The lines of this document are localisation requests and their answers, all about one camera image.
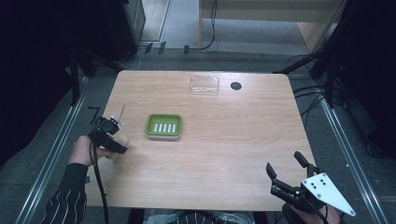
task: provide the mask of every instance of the gray carpet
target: gray carpet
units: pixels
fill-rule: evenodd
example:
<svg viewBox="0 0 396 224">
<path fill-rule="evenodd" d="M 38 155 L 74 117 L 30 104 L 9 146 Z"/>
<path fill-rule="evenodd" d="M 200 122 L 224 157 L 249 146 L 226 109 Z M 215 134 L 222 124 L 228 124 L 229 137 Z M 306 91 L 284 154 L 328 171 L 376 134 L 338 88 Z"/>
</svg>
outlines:
<svg viewBox="0 0 396 224">
<path fill-rule="evenodd" d="M 199 1 L 172 0 L 162 41 L 166 47 L 200 48 L 198 41 Z M 216 42 L 209 49 L 230 52 L 298 55 L 308 53 L 296 22 L 237 21 L 216 19 Z M 213 36 L 210 19 L 203 20 L 203 44 Z"/>
</svg>

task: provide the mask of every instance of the metal frame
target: metal frame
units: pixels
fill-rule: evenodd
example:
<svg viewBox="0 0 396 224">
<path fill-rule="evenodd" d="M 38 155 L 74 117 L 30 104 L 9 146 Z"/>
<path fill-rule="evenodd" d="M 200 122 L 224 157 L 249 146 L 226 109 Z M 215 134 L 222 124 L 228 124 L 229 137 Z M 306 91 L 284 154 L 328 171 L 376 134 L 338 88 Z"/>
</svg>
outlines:
<svg viewBox="0 0 396 224">
<path fill-rule="evenodd" d="M 33 184 L 29 195 L 26 199 L 25 204 L 18 216 L 16 224 L 19 223 L 30 223 L 32 220 L 33 214 L 35 213 L 35 209 L 37 208 L 38 203 L 40 202 L 41 196 L 50 180 L 50 176 L 55 168 L 56 162 L 59 159 L 59 156 L 64 147 L 64 143 L 67 140 L 67 137 L 70 133 L 70 130 L 73 127 L 73 124 L 76 120 L 79 110 L 81 109 L 82 103 L 85 99 L 85 94 L 90 85 L 91 79 L 88 77 L 84 77 L 81 82 L 81 95 L 78 98 L 76 104 L 70 107 L 70 110 L 67 114 L 66 119 L 64 120 L 64 124 L 61 127 L 61 130 L 58 132 L 56 136 L 55 142 L 52 145 L 52 148 L 49 151 L 49 155 L 47 156 L 40 173 L 38 174 L 35 183 Z"/>
</svg>

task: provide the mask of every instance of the floor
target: floor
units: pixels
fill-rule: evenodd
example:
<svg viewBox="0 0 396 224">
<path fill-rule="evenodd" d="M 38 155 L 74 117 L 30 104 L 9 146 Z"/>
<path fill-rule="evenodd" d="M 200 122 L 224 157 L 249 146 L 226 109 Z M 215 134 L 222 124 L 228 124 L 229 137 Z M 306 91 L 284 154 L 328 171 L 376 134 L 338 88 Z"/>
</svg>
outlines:
<svg viewBox="0 0 396 224">
<path fill-rule="evenodd" d="M 160 54 L 158 49 L 153 49 L 149 53 L 140 51 L 138 55 L 135 55 L 128 62 L 123 63 L 123 65 L 138 70 L 271 73 L 301 58 L 292 58 L 292 56 L 307 53 L 307 49 L 302 44 L 303 40 L 298 30 L 293 28 L 293 24 L 284 24 L 285 26 L 283 27 L 288 29 L 278 39 L 271 39 L 275 38 L 275 36 L 264 35 L 263 38 L 257 37 L 257 40 L 249 41 L 251 35 L 247 35 L 247 33 L 250 31 L 245 30 L 246 27 L 243 25 L 245 28 L 239 29 L 240 33 L 235 33 L 230 37 L 232 39 L 229 41 L 230 44 L 227 44 L 228 39 L 224 39 L 228 36 L 226 34 L 229 34 L 225 29 L 222 31 L 224 35 L 217 35 L 219 38 L 218 47 L 214 45 L 214 49 L 208 52 L 191 50 L 188 54 L 184 54 L 183 50 L 179 50 L 179 48 L 182 48 L 184 45 L 190 45 L 191 48 L 197 46 L 196 35 L 192 35 L 197 32 L 196 26 L 187 25 L 186 27 L 188 28 L 183 28 L 182 24 L 178 24 L 181 28 L 175 27 L 177 23 L 175 20 L 177 19 L 177 15 L 179 15 L 176 12 L 180 12 L 180 8 L 186 9 L 184 15 L 179 15 L 182 18 L 188 18 L 186 14 L 191 13 L 191 11 L 187 10 L 188 6 L 186 5 L 188 1 L 171 0 L 170 2 L 169 14 L 166 17 L 163 35 L 160 40 L 160 42 L 166 41 L 166 49 L 163 53 Z M 269 30 L 276 28 L 276 25 L 273 25 L 274 27 L 272 28 L 271 24 L 267 25 Z M 231 28 L 229 30 L 230 32 L 237 32 L 233 30 L 233 27 Z M 210 36 L 210 33 L 208 33 L 205 40 L 211 38 Z M 74 140 L 79 135 L 87 134 L 90 131 L 91 126 L 89 122 L 92 119 L 92 112 L 88 109 L 88 106 L 100 106 L 100 114 L 103 113 L 106 106 L 106 101 L 111 93 L 117 74 L 99 63 L 96 64 L 96 67 L 98 69 L 96 78 L 86 79 L 86 85 L 82 88 L 85 90 L 83 91 L 85 92 L 85 98 L 81 101 L 81 107 L 74 124 L 70 127 L 69 133 L 65 135 L 64 144 L 60 146 L 59 155 L 55 160 L 53 170 L 49 172 L 49 180 L 45 183 L 43 191 L 37 194 L 38 201 L 30 208 L 32 213 L 26 220 L 31 220 L 31 223 L 39 222 L 43 216 L 47 199 L 58 188 L 68 160 L 69 150 Z M 288 74 L 290 84 L 294 90 L 314 85 L 313 80 L 307 72 L 308 69 L 302 67 Z M 301 93 L 309 93 L 312 90 L 308 89 L 301 91 Z M 315 97 L 314 94 L 297 97 L 296 102 L 300 111 L 303 112 L 311 106 Z M 70 101 L 71 92 L 66 94 L 57 108 L 48 117 L 32 143 L 0 167 L 0 195 L 2 195 L 2 200 L 0 201 L 0 223 L 14 223 L 21 211 L 23 211 L 23 205 L 27 200 L 29 192 L 40 175 L 40 170 L 43 164 L 46 163 L 47 156 L 53 151 L 53 144 L 57 139 L 57 134 L 62 129 L 68 112 L 70 109 L 73 109 L 69 105 Z M 396 214 L 393 212 L 394 205 L 396 204 L 396 196 L 394 195 L 394 189 L 396 189 L 396 179 L 394 178 L 396 162 L 393 159 L 376 159 L 369 156 L 350 114 L 340 105 L 337 105 L 333 111 L 342 124 L 343 131 L 348 137 L 348 143 L 352 146 L 353 153 L 360 162 L 360 167 L 365 174 L 366 180 L 373 189 L 382 211 L 388 219 L 388 222 L 382 223 L 396 223 Z M 374 222 L 372 219 L 373 214 L 368 209 L 360 182 L 352 173 L 352 164 L 348 163 L 348 159 L 340 147 L 339 139 L 334 134 L 334 129 L 329 122 L 328 115 L 324 112 L 324 106 L 321 104 L 316 106 L 310 111 L 308 117 L 306 134 L 315 157 L 316 165 L 325 169 L 326 173 L 332 178 L 332 181 L 345 195 L 357 213 L 355 217 L 346 216 L 346 223 L 379 223 Z M 306 121 L 306 116 L 302 117 L 302 121 Z M 126 223 L 129 211 L 128 208 L 110 208 L 110 223 Z M 268 217 L 270 223 L 275 223 L 275 213 L 268 213 Z M 18 219 L 17 223 L 29 223 L 29 221 L 22 221 L 21 218 Z M 83 223 L 102 222 L 102 208 L 88 207 Z M 286 221 L 282 219 L 279 223 L 286 223 Z"/>
</svg>

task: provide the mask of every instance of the black cable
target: black cable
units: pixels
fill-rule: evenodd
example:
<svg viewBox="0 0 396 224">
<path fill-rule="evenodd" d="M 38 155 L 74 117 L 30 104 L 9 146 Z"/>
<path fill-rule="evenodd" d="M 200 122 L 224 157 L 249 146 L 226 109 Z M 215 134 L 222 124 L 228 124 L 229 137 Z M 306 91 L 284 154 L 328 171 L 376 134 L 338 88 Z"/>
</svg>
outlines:
<svg viewBox="0 0 396 224">
<path fill-rule="evenodd" d="M 308 204 L 308 206 L 320 217 L 320 219 L 322 219 L 323 224 L 329 224 L 329 222 L 327 221 L 327 219 L 319 212 L 319 210 L 311 203 L 309 202 L 304 195 L 302 195 L 302 198 L 304 199 L 304 201 L 306 202 L 306 204 Z"/>
<path fill-rule="evenodd" d="M 322 93 L 324 93 L 324 91 L 312 91 L 312 92 L 307 92 L 307 93 L 303 93 L 303 94 L 300 94 L 300 95 L 296 95 L 294 98 L 299 98 L 299 97 L 302 97 L 302 96 L 307 96 L 307 95 L 312 95 L 312 94 L 322 94 Z"/>
<path fill-rule="evenodd" d="M 284 217 L 283 214 L 280 214 L 280 217 L 276 217 L 276 213 L 275 213 L 275 224 L 277 224 L 282 217 Z"/>
<path fill-rule="evenodd" d="M 96 129 L 97 129 L 98 122 L 99 122 L 99 118 L 97 118 L 96 122 L 93 124 L 93 136 L 96 136 Z M 100 193 L 102 196 L 105 223 L 108 224 L 109 221 L 108 221 L 107 200 L 106 200 L 105 189 L 103 188 L 102 178 L 101 178 L 100 172 L 99 172 L 98 157 L 97 157 L 97 153 L 96 153 L 97 148 L 98 148 L 98 146 L 96 145 L 96 143 L 94 141 L 91 141 L 91 145 L 90 145 L 91 161 L 92 161 L 92 165 L 93 165 L 93 170 L 95 172 L 96 181 L 98 183 L 98 187 L 99 187 L 99 190 L 100 190 Z"/>
<path fill-rule="evenodd" d="M 210 41 L 210 43 L 204 47 L 204 48 L 195 48 L 195 49 L 189 49 L 189 50 L 204 50 L 204 49 L 208 49 L 210 46 L 212 46 L 213 42 L 215 41 L 216 38 L 216 28 L 215 28 L 215 21 L 216 21 L 216 15 L 217 15 L 217 11 L 218 11 L 218 1 L 219 0 L 214 0 L 213 1 L 213 6 L 212 6 L 212 11 L 210 14 L 210 20 L 212 23 L 212 30 L 213 30 L 213 36 L 212 36 L 212 40 Z"/>
<path fill-rule="evenodd" d="M 323 96 L 319 99 L 321 95 L 318 95 L 311 103 L 311 106 L 306 110 L 306 116 L 305 116 L 305 122 L 304 122 L 304 129 L 306 129 L 306 125 L 308 124 L 308 116 L 309 116 L 309 111 L 311 111 L 313 108 L 315 108 L 318 103 L 323 99 Z"/>
<path fill-rule="evenodd" d="M 326 217 L 327 220 L 327 215 L 329 215 L 329 206 L 327 204 L 325 206 L 326 206 L 326 215 L 324 217 Z"/>
<path fill-rule="evenodd" d="M 305 91 L 305 90 L 309 90 L 309 89 L 313 89 L 313 88 L 324 88 L 323 85 L 315 85 L 315 86 L 308 86 L 308 87 L 301 87 L 298 89 L 293 90 L 293 93 L 297 93 L 299 91 Z"/>
</svg>

